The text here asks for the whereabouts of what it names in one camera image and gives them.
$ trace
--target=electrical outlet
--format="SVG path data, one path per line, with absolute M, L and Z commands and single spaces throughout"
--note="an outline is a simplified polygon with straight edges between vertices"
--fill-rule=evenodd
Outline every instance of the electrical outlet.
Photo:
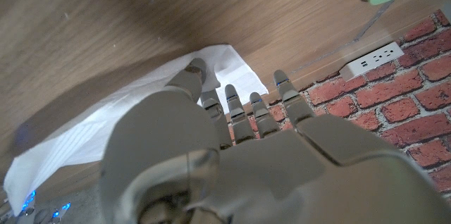
M 340 70 L 340 75 L 345 81 L 348 81 L 402 55 L 404 52 L 396 42 L 393 42 L 347 63 Z

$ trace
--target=red brick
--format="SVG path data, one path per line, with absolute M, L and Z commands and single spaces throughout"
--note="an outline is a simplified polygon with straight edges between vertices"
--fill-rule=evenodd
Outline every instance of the red brick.
M 317 116 L 321 116 L 326 114 L 326 110 L 323 107 L 319 107 L 319 108 L 314 108 L 313 112 L 317 115 Z
M 340 74 L 339 72 L 331 73 L 330 75 L 327 75 L 324 78 L 322 78 L 320 80 L 317 80 L 317 82 L 323 82 L 323 81 L 329 80 L 329 79 L 331 79 L 333 77 L 337 77 L 339 74 Z
M 445 114 L 436 114 L 412 120 L 382 132 L 381 137 L 397 147 L 420 142 L 451 132 L 451 124 Z
M 289 120 L 286 120 L 283 123 L 281 130 L 288 130 L 288 129 L 293 129 L 293 125 L 291 124 L 291 122 Z
M 254 116 L 249 116 L 249 122 L 251 123 L 252 130 L 254 132 L 258 132 L 259 129 L 257 127 L 257 122 L 255 121 L 255 117 Z
M 362 87 L 366 84 L 363 76 L 357 77 L 353 80 L 345 82 L 343 78 L 339 77 L 330 82 L 323 83 L 318 87 L 307 90 L 313 105 L 322 104 L 325 101 L 334 99 L 345 92 L 350 92 L 356 88 Z
M 445 14 L 441 10 L 438 10 L 437 12 L 435 12 L 435 16 L 437 17 L 437 19 L 440 21 L 440 23 L 443 26 L 450 24 L 450 21 L 446 18 Z
M 318 87 L 307 90 L 313 105 L 329 101 L 345 93 L 345 81 L 340 77 L 336 80 L 323 83 Z
M 429 173 L 429 175 L 440 192 L 451 189 L 451 166 L 439 168 L 437 171 Z
M 375 130 L 379 128 L 379 125 L 381 125 L 381 122 L 379 122 L 379 119 L 376 117 L 375 110 L 363 113 L 357 118 L 351 120 L 351 122 L 364 128 L 365 130 Z
M 229 131 L 229 133 L 230 133 L 230 137 L 232 138 L 232 140 L 234 140 L 234 139 L 235 139 L 235 135 L 233 134 L 233 128 L 232 128 L 232 125 L 229 125 L 229 126 L 228 126 L 228 131 Z
M 443 31 L 420 42 L 419 44 L 409 46 L 404 49 L 404 55 L 398 61 L 403 67 L 410 67 L 425 58 L 438 55 L 441 51 L 451 49 L 451 30 Z
M 418 37 L 422 37 L 431 32 L 435 31 L 435 24 L 431 17 L 427 17 L 427 19 L 420 22 L 416 27 L 410 30 L 407 34 L 404 35 L 404 40 L 407 42 L 412 41 Z
M 427 110 L 436 110 L 451 104 L 451 82 L 444 82 L 415 94 L 421 105 Z
M 416 107 L 414 100 L 411 98 L 401 99 L 388 104 L 382 107 L 381 111 L 390 123 L 410 118 L 419 113 L 418 107 Z
M 366 108 L 374 104 L 387 101 L 393 97 L 405 94 L 421 87 L 422 79 L 417 70 L 396 76 L 390 82 L 375 84 L 369 89 L 361 89 L 356 92 L 357 102 L 360 107 Z
M 451 153 L 440 140 L 425 143 L 409 149 L 412 158 L 423 167 L 437 165 L 451 160 Z
M 351 97 L 343 97 L 326 105 L 327 110 L 334 116 L 345 118 L 357 111 L 357 107 Z
M 274 120 L 280 122 L 285 119 L 285 114 L 283 112 L 284 108 L 282 107 L 282 104 L 272 106 L 268 110 L 269 113 L 273 116 Z
M 345 91 L 350 92 L 354 89 L 358 89 L 359 87 L 363 87 L 365 84 L 366 80 L 363 76 L 356 77 L 345 83 Z
M 376 69 L 373 69 L 366 73 L 366 78 L 369 81 L 379 80 L 383 77 L 392 75 L 396 71 L 396 66 L 394 63 L 383 64 Z
M 432 81 L 441 80 L 451 74 L 451 55 L 428 62 L 422 68 L 424 75 Z

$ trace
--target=robot finger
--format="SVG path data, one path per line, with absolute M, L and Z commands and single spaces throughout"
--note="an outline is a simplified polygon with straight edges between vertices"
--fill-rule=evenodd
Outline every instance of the robot finger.
M 234 86 L 230 84 L 225 86 L 225 92 L 236 144 L 248 139 L 255 139 L 254 131 Z
M 293 126 L 306 118 L 315 116 L 308 103 L 299 95 L 283 71 L 274 72 L 274 82 Z
M 232 139 L 227 126 L 227 118 L 224 115 L 223 107 L 219 101 L 216 90 L 213 89 L 208 92 L 202 92 L 200 96 L 202 107 L 210 115 L 216 131 L 219 136 L 219 147 L 224 150 L 232 146 Z
M 269 113 L 266 104 L 261 100 L 261 96 L 254 92 L 250 96 L 252 109 L 254 110 L 255 121 L 259 129 L 261 138 L 280 130 L 278 124 Z

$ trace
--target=blue led light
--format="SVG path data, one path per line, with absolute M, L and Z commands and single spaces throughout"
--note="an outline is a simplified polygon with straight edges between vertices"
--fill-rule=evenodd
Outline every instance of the blue led light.
M 67 203 L 67 204 L 65 204 L 61 209 L 67 210 L 67 209 L 69 209 L 69 208 L 70 208 L 70 202 Z

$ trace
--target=white power strip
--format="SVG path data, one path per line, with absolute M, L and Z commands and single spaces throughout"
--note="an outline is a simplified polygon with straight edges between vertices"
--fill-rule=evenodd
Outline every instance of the white power strip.
M 393 42 L 347 63 L 340 70 L 340 75 L 345 81 L 348 81 L 402 55 L 404 52 L 400 46 Z

